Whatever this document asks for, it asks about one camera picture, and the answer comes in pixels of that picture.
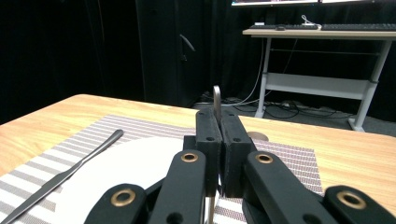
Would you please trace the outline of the metal knife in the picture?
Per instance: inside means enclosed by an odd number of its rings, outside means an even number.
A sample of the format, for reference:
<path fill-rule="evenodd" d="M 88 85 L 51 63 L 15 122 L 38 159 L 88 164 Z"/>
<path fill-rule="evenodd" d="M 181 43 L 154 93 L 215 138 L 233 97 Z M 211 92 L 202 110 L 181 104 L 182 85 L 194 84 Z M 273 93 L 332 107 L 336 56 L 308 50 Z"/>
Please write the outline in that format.
<path fill-rule="evenodd" d="M 107 150 L 112 144 L 118 141 L 123 136 L 123 130 L 116 130 L 111 134 L 106 141 L 104 141 L 99 147 L 94 149 L 87 156 L 78 161 L 68 170 L 61 172 L 54 176 L 52 179 L 47 181 L 40 189 L 28 197 L 23 203 L 16 207 L 7 217 L 5 217 L 0 224 L 10 224 L 16 218 L 23 215 L 32 206 L 36 205 L 47 195 L 52 193 L 55 189 L 62 185 L 68 178 L 70 178 L 77 170 L 79 170 L 86 162 L 99 155 L 103 151 Z"/>

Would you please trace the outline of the black keyboard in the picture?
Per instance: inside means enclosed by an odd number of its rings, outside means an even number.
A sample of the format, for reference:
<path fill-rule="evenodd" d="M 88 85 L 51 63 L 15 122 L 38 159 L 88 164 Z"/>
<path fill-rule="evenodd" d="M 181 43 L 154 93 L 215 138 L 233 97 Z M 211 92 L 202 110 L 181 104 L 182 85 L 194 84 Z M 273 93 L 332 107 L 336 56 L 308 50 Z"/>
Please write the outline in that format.
<path fill-rule="evenodd" d="M 284 26 L 286 30 L 317 30 L 317 25 L 301 25 L 301 24 L 254 24 L 249 29 L 264 29 L 264 30 L 276 30 L 277 26 Z"/>
<path fill-rule="evenodd" d="M 323 24 L 322 31 L 396 32 L 396 23 Z"/>

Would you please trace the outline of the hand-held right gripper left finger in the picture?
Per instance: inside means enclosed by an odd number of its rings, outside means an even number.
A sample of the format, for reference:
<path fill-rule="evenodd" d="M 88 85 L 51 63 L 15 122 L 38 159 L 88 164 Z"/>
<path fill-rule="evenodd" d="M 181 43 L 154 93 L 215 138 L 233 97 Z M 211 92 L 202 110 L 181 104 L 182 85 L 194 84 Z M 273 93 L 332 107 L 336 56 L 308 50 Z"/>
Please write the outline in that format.
<path fill-rule="evenodd" d="M 185 135 L 183 149 L 194 149 L 205 155 L 205 195 L 214 197 L 219 183 L 219 157 L 222 136 L 212 109 L 199 110 L 195 115 L 195 135 Z"/>

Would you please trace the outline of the small round tan disc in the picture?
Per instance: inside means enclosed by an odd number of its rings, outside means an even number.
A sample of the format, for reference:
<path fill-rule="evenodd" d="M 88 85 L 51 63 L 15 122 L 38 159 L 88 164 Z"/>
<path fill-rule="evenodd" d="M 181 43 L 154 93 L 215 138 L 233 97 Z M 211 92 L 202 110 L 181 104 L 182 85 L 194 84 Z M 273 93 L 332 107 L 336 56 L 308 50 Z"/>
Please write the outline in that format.
<path fill-rule="evenodd" d="M 248 132 L 247 135 L 252 139 L 257 139 L 261 141 L 269 141 L 269 138 L 264 133 L 260 132 Z"/>

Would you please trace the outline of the grey striped placemat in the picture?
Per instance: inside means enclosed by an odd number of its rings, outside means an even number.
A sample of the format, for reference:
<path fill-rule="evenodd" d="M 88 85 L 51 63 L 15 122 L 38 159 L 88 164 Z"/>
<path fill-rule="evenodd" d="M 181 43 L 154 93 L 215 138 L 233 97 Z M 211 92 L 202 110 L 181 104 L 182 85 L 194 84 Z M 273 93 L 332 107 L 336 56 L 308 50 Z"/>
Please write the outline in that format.
<path fill-rule="evenodd" d="M 44 183 L 72 167 L 117 129 L 124 135 L 86 163 L 68 181 L 37 203 L 15 224 L 82 224 L 99 195 L 117 183 L 146 188 L 164 177 L 170 161 L 182 149 L 183 128 L 142 119 L 108 115 L 0 176 L 0 222 Z"/>

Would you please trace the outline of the monitor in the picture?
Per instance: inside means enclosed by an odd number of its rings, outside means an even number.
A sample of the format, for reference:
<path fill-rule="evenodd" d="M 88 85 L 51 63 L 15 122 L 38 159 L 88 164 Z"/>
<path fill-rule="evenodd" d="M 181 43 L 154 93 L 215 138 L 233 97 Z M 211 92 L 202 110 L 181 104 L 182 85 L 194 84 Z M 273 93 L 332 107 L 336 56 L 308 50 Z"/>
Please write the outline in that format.
<path fill-rule="evenodd" d="M 232 7 L 277 7 L 316 3 L 320 3 L 320 0 L 232 0 Z"/>
<path fill-rule="evenodd" d="M 396 0 L 318 0 L 321 4 L 396 3 Z"/>

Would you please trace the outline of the desk with white legs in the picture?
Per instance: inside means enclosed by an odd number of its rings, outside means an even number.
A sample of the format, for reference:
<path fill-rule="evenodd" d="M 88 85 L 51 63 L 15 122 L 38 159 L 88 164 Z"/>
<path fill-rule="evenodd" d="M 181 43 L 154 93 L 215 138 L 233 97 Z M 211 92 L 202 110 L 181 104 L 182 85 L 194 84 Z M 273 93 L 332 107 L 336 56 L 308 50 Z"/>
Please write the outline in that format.
<path fill-rule="evenodd" d="M 357 132 L 364 131 L 362 125 L 373 100 L 390 47 L 396 41 L 396 32 L 246 29 L 243 31 L 243 35 L 266 39 L 259 106 L 255 113 L 256 118 L 262 118 L 264 115 L 265 107 L 263 104 L 267 90 L 338 97 L 361 101 L 356 117 L 349 119 L 347 122 L 352 130 Z M 381 42 L 381 48 L 373 72 L 368 80 L 312 77 L 271 73 L 268 71 L 270 48 L 274 38 L 374 40 Z"/>

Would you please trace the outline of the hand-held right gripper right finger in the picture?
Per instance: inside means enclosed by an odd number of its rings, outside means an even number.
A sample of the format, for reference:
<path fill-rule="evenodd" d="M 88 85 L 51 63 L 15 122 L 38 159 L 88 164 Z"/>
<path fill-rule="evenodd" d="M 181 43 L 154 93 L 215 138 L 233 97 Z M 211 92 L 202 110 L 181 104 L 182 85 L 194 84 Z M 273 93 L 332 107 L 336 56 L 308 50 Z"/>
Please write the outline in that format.
<path fill-rule="evenodd" d="M 240 118 L 230 110 L 223 110 L 220 122 L 222 150 L 220 157 L 220 180 L 222 195 L 227 198 L 241 198 L 244 164 L 255 147 Z"/>

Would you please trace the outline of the white plate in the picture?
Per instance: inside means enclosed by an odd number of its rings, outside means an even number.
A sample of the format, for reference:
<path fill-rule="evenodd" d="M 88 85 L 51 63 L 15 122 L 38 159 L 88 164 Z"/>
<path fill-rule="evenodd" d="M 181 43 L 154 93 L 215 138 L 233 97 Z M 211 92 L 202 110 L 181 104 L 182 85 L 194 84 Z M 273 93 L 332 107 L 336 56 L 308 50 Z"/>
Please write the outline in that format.
<path fill-rule="evenodd" d="M 64 185 L 53 224 L 204 224 L 206 156 L 169 137 L 132 140 Z"/>

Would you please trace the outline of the metal spoon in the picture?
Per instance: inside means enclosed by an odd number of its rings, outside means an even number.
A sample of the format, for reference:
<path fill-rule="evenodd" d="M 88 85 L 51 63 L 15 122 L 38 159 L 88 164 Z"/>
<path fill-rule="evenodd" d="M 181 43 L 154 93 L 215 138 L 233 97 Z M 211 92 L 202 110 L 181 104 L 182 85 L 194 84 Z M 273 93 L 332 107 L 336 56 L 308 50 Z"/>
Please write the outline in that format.
<path fill-rule="evenodd" d="M 218 85 L 213 87 L 213 111 L 217 121 L 217 124 L 220 124 L 221 121 L 221 96 L 220 96 L 220 88 Z M 207 210 L 207 218 L 205 224 L 214 224 L 214 214 L 215 214 L 215 206 L 218 201 L 219 194 L 215 192 L 213 197 L 208 198 L 208 210 Z"/>

